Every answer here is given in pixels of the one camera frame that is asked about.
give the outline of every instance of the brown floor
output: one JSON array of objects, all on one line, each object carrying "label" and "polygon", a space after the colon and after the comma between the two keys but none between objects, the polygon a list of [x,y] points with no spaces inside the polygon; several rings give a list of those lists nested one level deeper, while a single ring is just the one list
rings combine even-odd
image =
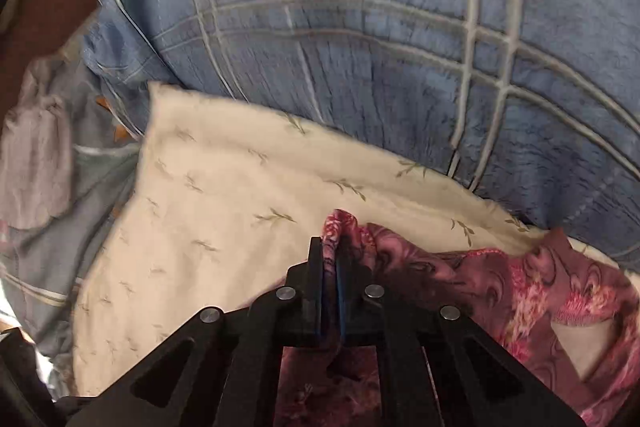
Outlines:
[{"label": "brown floor", "polygon": [[19,0],[0,36],[0,120],[17,102],[27,64],[54,53],[96,7],[96,0]]}]

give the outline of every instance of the blue bedspread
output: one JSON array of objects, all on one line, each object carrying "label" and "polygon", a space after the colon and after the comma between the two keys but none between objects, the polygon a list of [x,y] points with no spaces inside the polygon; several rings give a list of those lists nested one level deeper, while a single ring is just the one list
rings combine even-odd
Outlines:
[{"label": "blue bedspread", "polygon": [[84,60],[324,123],[640,269],[640,0],[100,0]]}]

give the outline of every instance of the metal pin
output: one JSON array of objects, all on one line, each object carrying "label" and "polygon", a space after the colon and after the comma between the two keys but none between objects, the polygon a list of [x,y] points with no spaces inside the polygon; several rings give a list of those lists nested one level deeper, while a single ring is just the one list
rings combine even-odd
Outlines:
[{"label": "metal pin", "polygon": [[220,318],[220,312],[215,308],[204,308],[200,312],[200,320],[206,324],[211,324]]},{"label": "metal pin", "polygon": [[380,299],[385,294],[385,289],[379,284],[370,284],[364,288],[364,293],[372,299]]},{"label": "metal pin", "polygon": [[460,310],[455,306],[443,306],[440,315],[446,321],[456,321],[460,318]]},{"label": "metal pin", "polygon": [[276,290],[276,297],[281,301],[289,301],[296,296],[296,291],[291,286],[283,286]]}]

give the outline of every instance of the gray fabric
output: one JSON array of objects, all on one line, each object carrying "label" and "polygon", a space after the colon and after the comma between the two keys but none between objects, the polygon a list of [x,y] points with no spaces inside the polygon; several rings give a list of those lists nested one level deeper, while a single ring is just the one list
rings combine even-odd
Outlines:
[{"label": "gray fabric", "polygon": [[0,140],[0,219],[15,229],[46,225],[71,200],[71,124],[49,85],[63,66],[42,59],[24,74],[18,105],[4,119]]},{"label": "gray fabric", "polygon": [[247,99],[640,269],[640,0],[100,1],[84,59],[140,134],[148,79]]},{"label": "gray fabric", "polygon": [[50,91],[60,97],[72,123],[72,198],[69,209],[44,227],[4,227],[0,275],[24,330],[52,359],[61,396],[73,391],[73,304],[113,224],[113,209],[120,209],[133,190],[139,145],[114,146],[114,119],[96,103],[96,79],[84,64],[47,60],[56,64]]}]

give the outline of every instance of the maroon fabric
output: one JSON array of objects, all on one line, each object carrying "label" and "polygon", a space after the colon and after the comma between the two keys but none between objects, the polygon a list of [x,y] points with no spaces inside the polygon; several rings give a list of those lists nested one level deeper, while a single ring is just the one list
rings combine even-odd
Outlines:
[{"label": "maroon fabric", "polygon": [[[322,234],[326,293],[333,302],[338,249],[370,267],[377,283],[411,303],[463,309],[590,427],[604,427],[640,378],[635,289],[621,271],[573,250],[561,230],[549,232],[523,257],[495,249],[429,253],[378,225],[360,227],[351,214],[336,210]],[[580,381],[551,322],[579,326],[611,317],[619,321],[620,334],[592,374]],[[379,423],[374,348],[341,348],[332,327],[324,349],[285,350],[276,425]]]}]

